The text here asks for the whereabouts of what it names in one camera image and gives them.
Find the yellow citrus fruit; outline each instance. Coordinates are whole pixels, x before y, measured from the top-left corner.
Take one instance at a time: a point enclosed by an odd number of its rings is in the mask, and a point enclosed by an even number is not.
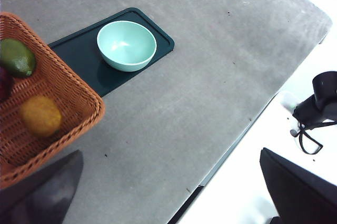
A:
[[[39,138],[51,136],[59,130],[62,115],[53,100],[34,96],[22,104],[19,114],[28,131]]]

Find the wicker basket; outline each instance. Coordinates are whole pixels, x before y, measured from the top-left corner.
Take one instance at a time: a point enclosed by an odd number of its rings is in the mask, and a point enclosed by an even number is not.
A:
[[[0,103],[0,188],[27,177],[48,159],[88,131],[102,118],[104,103],[16,15],[1,12],[0,39],[14,38],[34,54],[33,75],[15,79],[11,96]],[[63,122],[52,137],[37,139],[25,128],[18,115],[20,105],[34,95],[44,95],[59,107]]]

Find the gray table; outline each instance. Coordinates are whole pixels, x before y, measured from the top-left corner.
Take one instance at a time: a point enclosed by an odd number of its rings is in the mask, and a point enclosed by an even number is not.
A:
[[[131,6],[175,49],[58,155],[85,158],[64,223],[166,223],[331,26],[307,0],[1,1],[47,43]]]

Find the mint green bowl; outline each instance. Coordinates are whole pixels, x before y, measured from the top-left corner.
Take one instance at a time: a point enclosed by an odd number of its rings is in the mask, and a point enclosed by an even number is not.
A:
[[[153,34],[144,26],[116,21],[105,25],[97,35],[103,59],[123,72],[135,72],[145,67],[157,50]]]

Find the avocado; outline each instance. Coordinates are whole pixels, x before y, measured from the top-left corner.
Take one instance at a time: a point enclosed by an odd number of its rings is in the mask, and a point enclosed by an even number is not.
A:
[[[0,41],[0,66],[13,77],[29,77],[36,66],[35,55],[20,41],[7,38]]]

